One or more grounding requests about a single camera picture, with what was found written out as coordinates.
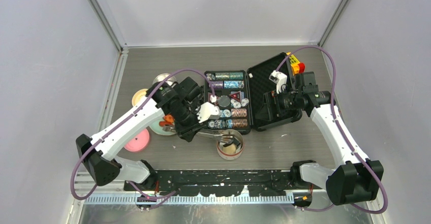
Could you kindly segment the sushi roll orange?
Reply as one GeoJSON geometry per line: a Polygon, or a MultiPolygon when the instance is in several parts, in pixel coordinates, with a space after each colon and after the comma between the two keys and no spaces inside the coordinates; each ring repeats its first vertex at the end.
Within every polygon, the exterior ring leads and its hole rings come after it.
{"type": "Polygon", "coordinates": [[[221,144],[223,147],[228,147],[229,145],[233,144],[234,137],[233,136],[221,136],[219,137],[219,144],[221,144]]]}

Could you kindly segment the sushi roll red centre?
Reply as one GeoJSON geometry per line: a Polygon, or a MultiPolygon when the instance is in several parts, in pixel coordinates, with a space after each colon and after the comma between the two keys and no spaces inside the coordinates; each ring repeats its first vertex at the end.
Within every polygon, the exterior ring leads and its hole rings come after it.
{"type": "Polygon", "coordinates": [[[232,144],[235,145],[236,148],[241,148],[242,147],[242,142],[239,139],[237,139],[237,138],[233,138],[232,144]]]}

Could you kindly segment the round bread bun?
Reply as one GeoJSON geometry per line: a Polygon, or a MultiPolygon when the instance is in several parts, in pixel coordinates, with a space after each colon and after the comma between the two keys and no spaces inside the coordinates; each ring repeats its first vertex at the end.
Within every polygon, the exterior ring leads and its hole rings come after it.
{"type": "Polygon", "coordinates": [[[225,146],[222,147],[222,152],[227,154],[227,155],[235,154],[236,151],[237,151],[237,147],[234,144],[231,144],[231,145],[226,146],[226,147],[225,146]]]}

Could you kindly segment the black metal tongs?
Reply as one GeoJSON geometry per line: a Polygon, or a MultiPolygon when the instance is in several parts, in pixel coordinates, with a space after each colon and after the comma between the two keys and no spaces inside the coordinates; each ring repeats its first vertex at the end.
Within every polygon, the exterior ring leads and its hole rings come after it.
{"type": "MultiPolygon", "coordinates": [[[[164,131],[167,132],[176,132],[175,126],[165,126],[163,127],[164,131]]],[[[225,131],[212,131],[212,130],[206,130],[206,129],[201,129],[200,131],[196,132],[195,136],[198,137],[205,137],[205,138],[211,138],[211,139],[215,139],[217,141],[219,141],[219,137],[221,136],[233,136],[232,134],[225,132],[225,131]]]]}

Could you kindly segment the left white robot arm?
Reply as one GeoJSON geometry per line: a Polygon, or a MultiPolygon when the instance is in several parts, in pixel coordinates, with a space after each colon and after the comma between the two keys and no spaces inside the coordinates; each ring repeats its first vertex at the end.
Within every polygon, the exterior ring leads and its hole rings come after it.
{"type": "Polygon", "coordinates": [[[201,88],[190,77],[172,85],[165,81],[154,84],[136,106],[114,123],[92,136],[78,136],[75,142],[80,162],[96,186],[123,180],[132,181],[143,190],[151,190],[156,177],[149,164],[143,160],[121,158],[117,154],[141,131],[166,115],[173,117],[176,134],[191,142],[206,121],[220,116],[220,109],[214,104],[215,95],[209,102],[193,106],[201,93],[201,88]]]}

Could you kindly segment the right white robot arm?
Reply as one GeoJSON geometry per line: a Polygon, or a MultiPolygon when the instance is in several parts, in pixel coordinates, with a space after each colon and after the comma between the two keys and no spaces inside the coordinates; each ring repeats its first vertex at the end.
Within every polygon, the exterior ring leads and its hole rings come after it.
{"type": "Polygon", "coordinates": [[[289,76],[273,71],[269,80],[275,89],[264,94],[263,106],[256,118],[274,120],[282,113],[305,112],[320,130],[334,158],[335,169],[314,160],[294,162],[290,182],[295,188],[308,184],[325,190],[332,204],[356,204],[375,200],[382,191],[384,168],[361,150],[345,126],[334,98],[318,88],[313,72],[289,76]]]}

